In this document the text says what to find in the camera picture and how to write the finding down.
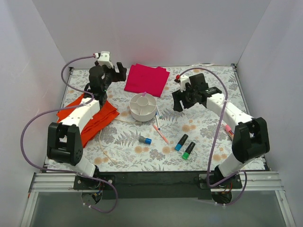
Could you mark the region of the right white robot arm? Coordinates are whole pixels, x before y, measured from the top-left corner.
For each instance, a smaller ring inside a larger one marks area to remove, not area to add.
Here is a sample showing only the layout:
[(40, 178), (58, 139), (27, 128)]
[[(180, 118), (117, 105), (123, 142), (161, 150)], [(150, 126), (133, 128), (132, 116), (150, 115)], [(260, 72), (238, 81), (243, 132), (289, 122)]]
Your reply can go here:
[(182, 112), (195, 104), (201, 104), (219, 116), (233, 132), (232, 153), (219, 164), (214, 172), (207, 173), (208, 187), (227, 187), (232, 177), (246, 164), (270, 150), (267, 122), (254, 118), (226, 100), (217, 87), (209, 87), (202, 73), (193, 76), (177, 75), (179, 90), (172, 93), (174, 111)]

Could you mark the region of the blue capped black highlighter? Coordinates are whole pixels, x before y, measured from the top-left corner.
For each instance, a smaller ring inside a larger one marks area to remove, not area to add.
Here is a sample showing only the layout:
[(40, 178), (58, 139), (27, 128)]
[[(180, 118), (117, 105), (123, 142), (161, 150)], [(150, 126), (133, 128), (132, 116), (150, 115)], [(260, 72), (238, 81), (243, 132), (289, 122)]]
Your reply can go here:
[(175, 146), (175, 150), (176, 151), (180, 151), (180, 149), (182, 148), (182, 146), (184, 145), (184, 143), (186, 142), (186, 140), (188, 139), (188, 135), (184, 134), (181, 139), (178, 141), (178, 143)]

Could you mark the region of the white round organizer container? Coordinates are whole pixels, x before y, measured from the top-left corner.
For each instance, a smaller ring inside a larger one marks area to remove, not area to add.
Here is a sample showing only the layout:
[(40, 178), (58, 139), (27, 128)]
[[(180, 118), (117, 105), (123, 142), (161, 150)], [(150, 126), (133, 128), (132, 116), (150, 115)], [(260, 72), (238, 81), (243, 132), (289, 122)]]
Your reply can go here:
[(148, 122), (154, 118), (157, 109), (157, 100), (151, 95), (143, 93), (134, 95), (130, 102), (129, 107), (132, 117), (139, 122)]

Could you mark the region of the salmon pink pen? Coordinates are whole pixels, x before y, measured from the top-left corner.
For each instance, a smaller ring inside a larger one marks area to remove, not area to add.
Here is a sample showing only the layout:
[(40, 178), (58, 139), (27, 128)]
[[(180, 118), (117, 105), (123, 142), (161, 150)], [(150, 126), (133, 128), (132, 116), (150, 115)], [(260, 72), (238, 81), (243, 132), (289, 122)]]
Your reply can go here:
[(152, 125), (153, 128), (157, 131), (157, 133), (163, 138), (163, 140), (169, 144), (169, 141), (166, 139), (166, 137), (161, 133), (161, 131), (156, 127), (156, 125)]

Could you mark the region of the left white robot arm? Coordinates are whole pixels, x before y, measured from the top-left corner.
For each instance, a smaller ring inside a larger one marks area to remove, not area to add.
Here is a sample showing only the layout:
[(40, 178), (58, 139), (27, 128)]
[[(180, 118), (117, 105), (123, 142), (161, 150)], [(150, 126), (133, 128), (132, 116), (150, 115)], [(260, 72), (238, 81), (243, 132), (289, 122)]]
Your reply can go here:
[(48, 127), (47, 157), (65, 164), (74, 172), (86, 175), (84, 183), (90, 189), (98, 188), (101, 178), (95, 174), (96, 166), (83, 156), (80, 135), (89, 121), (104, 107), (111, 83), (126, 81), (127, 69), (121, 62), (117, 63), (117, 67), (118, 71), (96, 62), (89, 69), (89, 83), (84, 88), (81, 107), (75, 108), (59, 123), (51, 123)]

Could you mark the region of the grey blue glue stick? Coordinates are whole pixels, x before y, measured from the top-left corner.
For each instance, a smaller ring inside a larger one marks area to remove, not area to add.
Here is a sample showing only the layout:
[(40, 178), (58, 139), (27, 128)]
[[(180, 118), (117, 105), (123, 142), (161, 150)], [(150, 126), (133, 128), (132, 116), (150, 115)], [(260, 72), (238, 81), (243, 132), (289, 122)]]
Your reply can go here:
[(143, 137), (143, 136), (140, 136), (138, 140), (139, 140), (140, 143), (144, 143), (144, 144), (148, 144), (148, 145), (150, 145), (151, 142), (152, 142), (151, 139), (145, 138), (145, 137)]

